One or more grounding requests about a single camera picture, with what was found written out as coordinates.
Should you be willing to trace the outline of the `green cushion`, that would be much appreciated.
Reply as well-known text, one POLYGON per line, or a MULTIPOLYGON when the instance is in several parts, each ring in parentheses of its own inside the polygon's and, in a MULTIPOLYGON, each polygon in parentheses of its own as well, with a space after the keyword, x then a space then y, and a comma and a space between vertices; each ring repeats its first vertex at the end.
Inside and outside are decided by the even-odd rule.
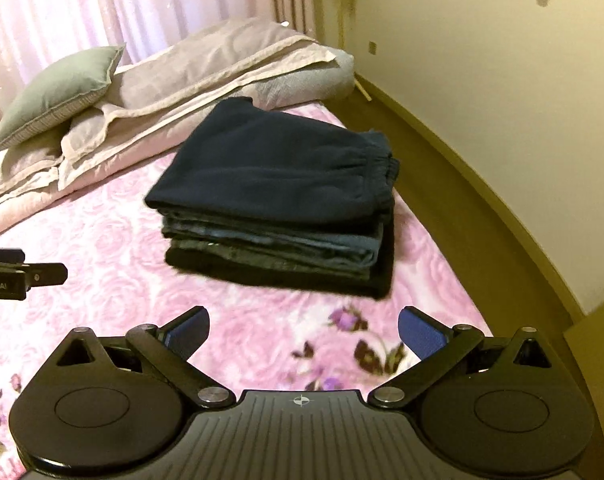
POLYGON ((124 51, 123 46, 95 47, 40 72, 3 113, 0 152, 61 126, 100 101, 124 51))

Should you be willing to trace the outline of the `grey folded quilt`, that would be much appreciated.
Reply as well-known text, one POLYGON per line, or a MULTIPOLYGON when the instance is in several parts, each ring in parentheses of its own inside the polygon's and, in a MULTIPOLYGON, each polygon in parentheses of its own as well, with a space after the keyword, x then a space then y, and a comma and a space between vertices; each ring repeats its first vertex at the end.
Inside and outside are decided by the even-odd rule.
POLYGON ((316 101, 339 100, 355 88, 355 58, 339 49, 330 62, 314 63, 294 72, 252 82, 240 96, 251 98, 262 110, 283 110, 316 101))

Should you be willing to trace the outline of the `beige folded blanket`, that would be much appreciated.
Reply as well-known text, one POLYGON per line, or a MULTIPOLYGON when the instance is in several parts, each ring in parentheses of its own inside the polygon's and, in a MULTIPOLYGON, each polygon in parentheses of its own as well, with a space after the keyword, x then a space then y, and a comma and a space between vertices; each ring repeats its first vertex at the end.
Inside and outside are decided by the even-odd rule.
POLYGON ((56 200, 175 148, 255 81, 335 58, 315 39, 246 18, 196 32, 116 68, 105 96, 67 122, 0 152, 0 234, 56 200))

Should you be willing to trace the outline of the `dark navy fleece pants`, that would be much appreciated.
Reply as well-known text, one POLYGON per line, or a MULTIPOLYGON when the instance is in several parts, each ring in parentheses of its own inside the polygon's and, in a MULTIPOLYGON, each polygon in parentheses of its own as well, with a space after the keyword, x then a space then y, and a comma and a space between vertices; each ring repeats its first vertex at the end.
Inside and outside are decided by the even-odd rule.
POLYGON ((259 221, 342 222, 390 210, 397 172, 380 132, 231 98, 195 127, 144 201, 259 221))

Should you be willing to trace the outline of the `pink rose bed sheet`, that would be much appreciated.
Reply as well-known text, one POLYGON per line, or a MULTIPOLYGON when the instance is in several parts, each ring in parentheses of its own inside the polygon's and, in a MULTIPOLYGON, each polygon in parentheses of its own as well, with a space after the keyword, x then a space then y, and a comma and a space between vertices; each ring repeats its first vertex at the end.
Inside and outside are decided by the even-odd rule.
POLYGON ((363 453, 383 470, 401 449, 391 427, 367 414, 364 397, 381 377, 360 361, 417 359, 399 340, 401 310, 414 306, 439 322, 483 328, 479 310, 435 241, 403 202, 395 205, 395 267, 382 300, 242 286, 165 263, 159 215, 143 203, 169 164, 162 156, 94 190, 41 211, 0 237, 30 261, 61 262, 67 281, 0 300, 0 479, 23 473, 8 426, 21 391, 73 328, 122 336, 163 325, 202 306, 210 336, 192 362, 242 400, 212 418, 206 434, 232 434, 238 466, 217 478, 356 479, 363 453))

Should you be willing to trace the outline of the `stack of folded clothes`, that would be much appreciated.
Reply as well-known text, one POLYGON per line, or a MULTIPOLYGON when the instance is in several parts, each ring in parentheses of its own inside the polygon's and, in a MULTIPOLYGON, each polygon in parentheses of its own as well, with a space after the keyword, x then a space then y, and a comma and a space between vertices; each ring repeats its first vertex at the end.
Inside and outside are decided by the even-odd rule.
POLYGON ((371 214, 302 224, 164 208, 165 261, 242 285, 381 299, 393 278, 394 206, 391 196, 371 214))

